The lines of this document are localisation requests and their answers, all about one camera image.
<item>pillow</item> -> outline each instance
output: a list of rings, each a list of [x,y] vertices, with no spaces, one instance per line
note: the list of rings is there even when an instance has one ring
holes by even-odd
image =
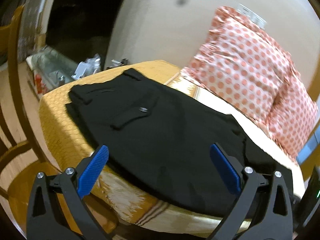
[[[182,75],[264,125],[290,57],[249,18],[220,7],[206,42]]]
[[[266,122],[272,139],[291,158],[294,159],[307,142],[317,112],[318,107],[308,95],[300,74],[292,68]]]

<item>blue ridged pad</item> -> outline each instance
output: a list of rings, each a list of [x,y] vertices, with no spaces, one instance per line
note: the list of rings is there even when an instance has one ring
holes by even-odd
[[[210,147],[210,158],[220,174],[221,179],[232,195],[240,195],[241,180],[235,169],[216,144]]]
[[[89,195],[108,159],[109,149],[107,146],[103,145],[78,179],[78,195],[81,199],[84,196]]]

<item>black pants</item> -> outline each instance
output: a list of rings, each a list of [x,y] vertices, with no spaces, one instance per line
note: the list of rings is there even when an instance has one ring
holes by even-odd
[[[134,69],[104,83],[76,85],[69,97],[68,112],[88,141],[109,147],[108,165],[161,200],[201,214],[227,213],[235,197],[210,160],[215,142],[243,166],[264,174],[281,171],[293,192],[291,170],[254,144],[232,115]]]

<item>patterned tablecloth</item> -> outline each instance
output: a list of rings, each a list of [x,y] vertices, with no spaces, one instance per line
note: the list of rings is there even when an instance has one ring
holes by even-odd
[[[61,170],[75,167],[93,149],[68,116],[65,104],[68,92],[76,84],[92,84],[111,80],[133,67],[146,77],[195,97],[198,87],[180,75],[180,69],[162,60],[142,62],[106,70],[68,83],[44,95],[40,101],[40,120],[47,146]],[[163,202],[128,183],[108,166],[101,172],[92,193],[110,205],[118,217],[155,231],[208,236],[221,218],[197,214]],[[244,221],[240,230],[249,226]]]

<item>white fabric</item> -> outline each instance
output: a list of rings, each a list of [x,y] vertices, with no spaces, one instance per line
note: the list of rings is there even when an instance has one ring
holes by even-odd
[[[226,101],[215,96],[206,89],[199,88],[195,99],[218,112],[233,115],[246,134],[256,145],[268,153],[277,162],[288,169],[291,169],[293,178],[293,193],[300,198],[303,196],[305,187],[300,167],[293,163],[276,145],[276,143],[269,139],[260,128],[258,128],[253,122],[246,118],[232,105],[228,104]]]

